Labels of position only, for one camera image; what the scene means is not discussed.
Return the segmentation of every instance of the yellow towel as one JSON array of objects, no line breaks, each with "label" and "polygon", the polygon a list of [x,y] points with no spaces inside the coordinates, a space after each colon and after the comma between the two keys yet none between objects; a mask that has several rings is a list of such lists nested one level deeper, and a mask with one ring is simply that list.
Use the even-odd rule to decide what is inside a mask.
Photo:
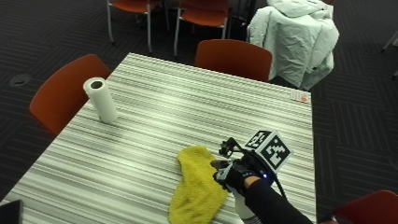
[{"label": "yellow towel", "polygon": [[179,154],[183,180],[169,207],[172,224],[207,224],[227,199],[227,191],[213,179],[216,158],[205,147],[187,147]]}]

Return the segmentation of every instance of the white jacket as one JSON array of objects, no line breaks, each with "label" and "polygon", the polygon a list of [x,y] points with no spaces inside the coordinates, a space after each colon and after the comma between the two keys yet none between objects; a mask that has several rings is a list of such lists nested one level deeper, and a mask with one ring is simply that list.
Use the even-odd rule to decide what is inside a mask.
[{"label": "white jacket", "polygon": [[320,0],[269,0],[248,27],[248,41],[273,53],[271,79],[309,90],[331,73],[338,31],[333,6]]}]

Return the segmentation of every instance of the black sleeve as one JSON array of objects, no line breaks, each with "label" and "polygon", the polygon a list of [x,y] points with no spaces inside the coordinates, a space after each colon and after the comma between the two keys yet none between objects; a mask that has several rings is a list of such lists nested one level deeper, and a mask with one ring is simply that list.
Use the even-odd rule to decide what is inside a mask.
[{"label": "black sleeve", "polygon": [[248,188],[245,204],[263,223],[313,224],[263,179]]}]

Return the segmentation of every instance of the dark carpet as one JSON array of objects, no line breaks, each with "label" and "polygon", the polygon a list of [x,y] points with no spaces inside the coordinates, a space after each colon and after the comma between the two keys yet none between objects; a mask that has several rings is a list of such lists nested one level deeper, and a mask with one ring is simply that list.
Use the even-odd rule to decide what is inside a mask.
[{"label": "dark carpet", "polygon": [[[114,10],[116,47],[108,40],[106,1],[0,0],[0,198],[52,141],[28,113],[31,98],[52,73],[80,56],[95,53],[115,69],[128,52],[147,55],[147,31],[135,15]],[[341,37],[334,70],[315,86],[313,143],[317,215],[378,189],[398,191],[398,50],[389,46],[398,30],[398,1],[336,0],[334,21]],[[172,31],[161,12],[153,15],[153,57],[175,61],[176,11]],[[183,24],[180,63],[192,64],[203,39],[219,29]],[[244,39],[245,30],[233,29]],[[28,74],[12,86],[18,75]],[[287,85],[284,80],[276,84]]]}]

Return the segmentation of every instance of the striped table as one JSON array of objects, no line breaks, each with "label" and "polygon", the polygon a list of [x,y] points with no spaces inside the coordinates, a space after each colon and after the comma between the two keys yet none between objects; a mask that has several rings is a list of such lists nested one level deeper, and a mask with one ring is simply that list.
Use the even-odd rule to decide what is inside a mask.
[{"label": "striped table", "polygon": [[[312,104],[292,89],[130,54],[110,79],[120,117],[99,121],[91,102],[7,196],[26,202],[24,223],[168,223],[181,179],[177,153],[217,155],[235,137],[279,130],[295,155],[280,171],[292,204],[316,220]],[[212,223],[241,223],[232,196]]]}]

